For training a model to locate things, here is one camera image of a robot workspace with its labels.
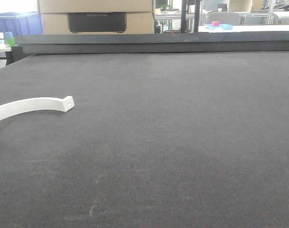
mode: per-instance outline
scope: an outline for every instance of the green cup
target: green cup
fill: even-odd
[[[9,46],[15,46],[15,38],[9,38],[6,39],[7,43],[9,44]]]
[[[15,46],[15,38],[13,37],[12,32],[4,32],[5,44],[9,46]]]

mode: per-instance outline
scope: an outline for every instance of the white curved plastic strip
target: white curved plastic strip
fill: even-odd
[[[56,110],[67,112],[75,106],[73,97],[67,96],[64,99],[53,97],[39,97],[15,101],[0,106],[0,120],[13,115],[39,110]]]

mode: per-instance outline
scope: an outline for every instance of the blue bin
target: blue bin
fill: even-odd
[[[43,33],[41,17],[38,12],[0,13],[0,32],[12,32],[15,35],[41,35]]]

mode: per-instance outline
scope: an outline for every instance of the cardboard box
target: cardboard box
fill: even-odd
[[[250,12],[252,0],[229,0],[228,11],[230,12]]]
[[[155,0],[39,0],[41,13],[153,12]]]
[[[252,1],[252,9],[253,10],[260,10],[263,6],[264,0],[253,0]]]
[[[72,33],[68,28],[66,13],[43,13],[43,33],[45,35],[71,34],[152,34],[154,33],[154,17],[151,12],[126,13],[126,30],[123,33],[114,32],[80,32]]]

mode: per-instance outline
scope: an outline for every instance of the pink object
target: pink object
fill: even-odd
[[[213,26],[213,27],[219,27],[220,24],[221,24],[221,23],[220,23],[219,21],[213,21],[213,22],[212,22],[212,26]]]

